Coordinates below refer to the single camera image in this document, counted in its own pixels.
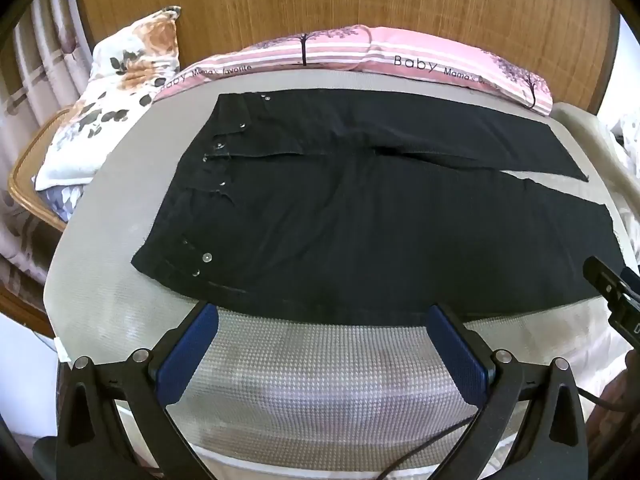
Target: metal screw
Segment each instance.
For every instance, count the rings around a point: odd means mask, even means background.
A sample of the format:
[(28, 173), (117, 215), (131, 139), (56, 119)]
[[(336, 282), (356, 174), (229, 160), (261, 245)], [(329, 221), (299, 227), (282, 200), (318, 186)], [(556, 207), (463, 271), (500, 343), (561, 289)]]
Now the metal screw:
[(556, 363), (556, 366), (558, 368), (560, 368), (561, 370), (568, 370), (569, 369), (569, 363), (564, 358), (558, 357), (558, 358), (556, 358), (556, 360), (554, 362)]
[(149, 350), (141, 348), (133, 352), (133, 360), (137, 363), (143, 363), (149, 358)]
[(82, 368), (84, 368), (88, 364), (89, 364), (89, 358), (83, 355), (82, 357), (79, 357), (78, 359), (76, 359), (76, 362), (74, 363), (74, 368), (78, 368), (79, 370), (82, 370)]
[(501, 363), (510, 363), (511, 362), (511, 354), (506, 350), (498, 350), (495, 353), (495, 358), (498, 359)]

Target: floral fabric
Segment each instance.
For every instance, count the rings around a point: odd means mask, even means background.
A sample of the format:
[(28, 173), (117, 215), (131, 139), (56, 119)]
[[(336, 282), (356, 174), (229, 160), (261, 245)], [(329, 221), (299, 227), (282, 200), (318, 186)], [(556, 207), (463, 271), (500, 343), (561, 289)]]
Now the floral fabric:
[(240, 73), (324, 68), (396, 75), (473, 88), (549, 115), (544, 79), (491, 52), (401, 28), (351, 25), (268, 40), (240, 52), (192, 64), (168, 81), (155, 100)]
[(36, 190), (91, 182), (179, 70), (179, 15), (180, 7), (167, 7), (96, 45), (89, 83), (53, 137), (36, 176)]
[(63, 222), (69, 222), (78, 201), (82, 198), (84, 187), (85, 184), (52, 186), (39, 191), (38, 195)]

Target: mattress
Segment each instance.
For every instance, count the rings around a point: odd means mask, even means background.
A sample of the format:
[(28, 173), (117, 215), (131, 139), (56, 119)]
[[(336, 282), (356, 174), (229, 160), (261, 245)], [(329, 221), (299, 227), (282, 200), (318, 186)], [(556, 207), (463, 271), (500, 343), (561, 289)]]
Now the mattress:
[[(86, 190), (52, 261), (44, 298), (72, 360), (81, 355), (98, 363), (123, 360), (137, 348), (151, 348), (188, 313), (193, 300), (138, 273), (130, 258), (145, 240), (174, 168), (217, 96), (287, 88), (410, 92), (548, 124), (588, 182), (508, 173), (606, 205), (625, 262), (634, 264), (602, 179), (567, 129), (551, 118), (477, 91), (392, 76), (324, 70), (240, 75), (153, 104)], [(548, 364), (564, 356), (578, 385), (599, 393), (623, 367), (620, 358), (629, 348), (610, 329), (607, 314), (604, 300), (593, 298), (468, 327), (491, 348), (507, 348), (521, 361)], [(122, 409), (126, 418), (126, 406)], [(379, 471), (474, 410), (464, 403), (424, 329), (302, 324), (226, 310), (220, 311), (218, 335), (183, 398), (168, 409), (185, 438), (216, 463), (261, 465), (287, 476), (316, 471), (320, 478), (322, 472), (359, 478)], [(507, 445), (523, 410), (519, 405), (510, 423)], [(407, 474), (427, 474), (460, 434), (414, 456), (404, 465)], [(503, 455), (499, 452), (496, 460)]]

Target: textured surface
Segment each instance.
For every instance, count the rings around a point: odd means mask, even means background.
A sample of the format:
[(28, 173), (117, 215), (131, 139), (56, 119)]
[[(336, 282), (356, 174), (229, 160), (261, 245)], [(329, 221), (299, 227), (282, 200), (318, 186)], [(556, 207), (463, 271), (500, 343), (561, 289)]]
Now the textured surface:
[[(609, 0), (78, 0), (95, 42), (167, 5), (182, 6), (183, 66), (258, 41), (362, 23), (489, 50), (544, 77), (556, 101), (584, 109), (602, 71), (612, 20)], [(610, 64), (606, 70), (608, 80)]]
[[(605, 203), (625, 261), (634, 262), (604, 183), (568, 131), (549, 118), (468, 89), (390, 76), (323, 70), (241, 75), (153, 104), (86, 190), (60, 241), (45, 290), (52, 325), (72, 359), (84, 354), (96, 362), (124, 359), (136, 348), (153, 346), (188, 313), (192, 300), (137, 273), (130, 258), (218, 94), (283, 88), (437, 95), (549, 124), (589, 181), (527, 176)], [(469, 326), (491, 348), (508, 348), (521, 361), (547, 364), (557, 355), (567, 357), (577, 383), (586, 388), (628, 348), (609, 328), (601, 299)], [(213, 345), (182, 400), (169, 411), (191, 443), (225, 456), (375, 471), (473, 409), (463, 402), (423, 329), (306, 325), (221, 311)], [(439, 462), (459, 436), (439, 441), (407, 466)]]

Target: wicker chair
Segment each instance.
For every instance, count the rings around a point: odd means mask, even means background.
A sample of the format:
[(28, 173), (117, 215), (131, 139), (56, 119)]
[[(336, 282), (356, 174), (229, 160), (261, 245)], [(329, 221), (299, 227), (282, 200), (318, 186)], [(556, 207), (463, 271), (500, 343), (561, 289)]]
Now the wicker chair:
[(31, 179), (42, 166), (53, 135), (69, 108), (63, 108), (36, 133), (9, 174), (8, 190), (14, 200), (47, 224), (62, 232), (66, 224), (40, 199)]

